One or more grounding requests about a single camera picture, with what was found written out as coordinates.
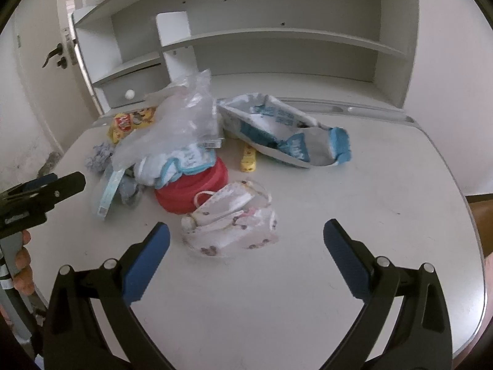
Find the person's left hand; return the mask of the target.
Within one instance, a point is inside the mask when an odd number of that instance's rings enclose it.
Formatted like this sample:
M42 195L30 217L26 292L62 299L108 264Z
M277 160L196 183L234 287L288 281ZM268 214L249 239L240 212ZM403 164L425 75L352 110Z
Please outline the person's left hand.
M33 281L33 270L31 268L31 257L25 245L31 241L31 235L28 231L22 231L22 248L16 254L15 265L19 273L13 277L15 289L25 296L31 296L35 292Z

